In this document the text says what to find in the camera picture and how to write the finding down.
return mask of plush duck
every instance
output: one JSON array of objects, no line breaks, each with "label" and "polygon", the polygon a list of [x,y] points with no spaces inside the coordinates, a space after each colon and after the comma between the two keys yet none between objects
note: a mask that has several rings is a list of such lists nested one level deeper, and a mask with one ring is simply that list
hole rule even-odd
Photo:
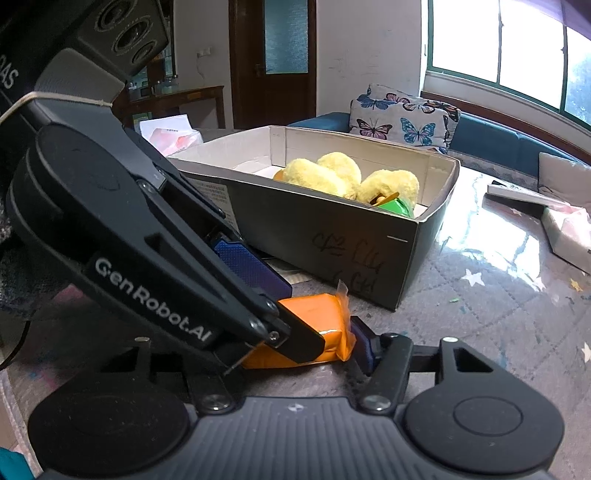
[{"label": "plush duck", "polygon": [[292,185],[307,187],[337,197],[349,194],[350,186],[334,171],[305,158],[289,162],[280,174],[281,180]]},{"label": "plush duck", "polygon": [[318,160],[318,165],[334,171],[347,184],[345,198],[354,199],[361,184],[361,170],[355,161],[341,152],[327,153]]},{"label": "plush duck", "polygon": [[411,208],[417,204],[419,183],[414,173],[407,170],[377,170],[359,186],[357,200],[374,203],[398,192],[400,198],[408,200]]}]

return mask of orange snack bar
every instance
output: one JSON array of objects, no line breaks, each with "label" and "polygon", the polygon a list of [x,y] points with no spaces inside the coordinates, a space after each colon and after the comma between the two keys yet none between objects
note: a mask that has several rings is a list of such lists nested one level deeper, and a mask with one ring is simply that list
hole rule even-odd
[{"label": "orange snack bar", "polygon": [[350,358],[355,336],[350,331],[349,299],[346,293],[323,293],[279,302],[324,337],[324,352],[313,362],[297,364],[272,347],[261,345],[244,360],[244,368],[292,368],[336,360],[346,362]]}]

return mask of wooden door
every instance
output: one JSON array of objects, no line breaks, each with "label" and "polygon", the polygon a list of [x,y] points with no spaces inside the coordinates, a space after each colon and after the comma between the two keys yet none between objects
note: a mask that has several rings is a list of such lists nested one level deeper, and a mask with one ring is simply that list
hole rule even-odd
[{"label": "wooden door", "polygon": [[316,0],[229,0],[235,128],[316,116]]}]

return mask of star pattern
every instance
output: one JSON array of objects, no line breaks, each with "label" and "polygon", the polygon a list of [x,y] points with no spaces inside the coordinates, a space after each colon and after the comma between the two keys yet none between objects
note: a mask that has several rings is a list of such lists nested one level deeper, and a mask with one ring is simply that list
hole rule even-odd
[{"label": "star pattern", "polygon": [[477,283],[485,287],[484,282],[482,281],[482,272],[472,273],[470,270],[466,269],[466,275],[462,277],[462,280],[470,282],[471,287]]},{"label": "star pattern", "polygon": [[537,287],[539,291],[544,291],[546,289],[546,285],[542,282],[542,277],[538,277],[534,280],[534,287]]},{"label": "star pattern", "polygon": [[570,279],[570,285],[578,292],[582,292],[583,289],[581,288],[581,286],[579,285],[579,282],[577,282],[576,280],[573,280],[572,278]]},{"label": "star pattern", "polygon": [[583,352],[583,355],[585,356],[585,358],[584,358],[585,363],[587,363],[589,360],[591,360],[591,348],[589,348],[589,345],[587,345],[587,342],[585,342],[585,345],[583,346],[583,348],[581,348],[581,351]]}]

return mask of wooden table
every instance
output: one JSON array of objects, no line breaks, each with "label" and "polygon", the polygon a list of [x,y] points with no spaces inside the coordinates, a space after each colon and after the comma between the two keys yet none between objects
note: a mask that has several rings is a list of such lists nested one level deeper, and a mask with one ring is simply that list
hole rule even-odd
[{"label": "wooden table", "polygon": [[178,115],[180,113],[179,107],[187,103],[208,99],[215,99],[216,101],[217,127],[226,128],[226,118],[223,109],[223,85],[184,90],[165,95],[154,95],[133,102],[125,102],[124,100],[115,101],[113,103],[113,113],[126,127],[133,127],[133,115],[147,112],[151,112],[153,118]]}]

